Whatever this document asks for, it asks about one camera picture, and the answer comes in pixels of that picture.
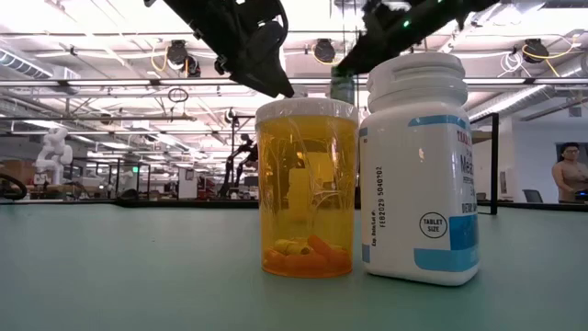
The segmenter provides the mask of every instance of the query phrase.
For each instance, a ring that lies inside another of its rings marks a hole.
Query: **white humanoid robot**
[[[72,147],[65,144],[65,137],[69,132],[65,128],[49,129],[49,133],[43,137],[43,149],[37,156],[35,167],[39,173],[47,170],[53,171],[53,185],[62,183],[63,166],[69,165],[74,154]],[[49,154],[53,154],[51,159],[46,159]]]

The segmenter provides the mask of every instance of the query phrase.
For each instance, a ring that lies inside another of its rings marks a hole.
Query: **chair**
[[[539,193],[538,190],[523,189],[523,193],[525,193],[526,202],[543,203],[543,199],[541,199],[541,193]]]

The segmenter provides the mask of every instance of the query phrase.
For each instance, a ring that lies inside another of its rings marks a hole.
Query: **bottle label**
[[[458,116],[359,132],[364,262],[460,272],[478,263],[471,132]]]

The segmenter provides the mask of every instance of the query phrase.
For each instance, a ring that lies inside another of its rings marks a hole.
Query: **clear plastic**
[[[283,276],[333,277],[352,265],[357,112],[329,99],[300,101],[257,115],[266,115],[256,125],[262,264]]]

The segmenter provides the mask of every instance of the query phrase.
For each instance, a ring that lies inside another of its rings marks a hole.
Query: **desk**
[[[480,216],[481,271],[445,288],[260,268],[256,210],[0,206],[0,330],[588,330],[588,214]]]

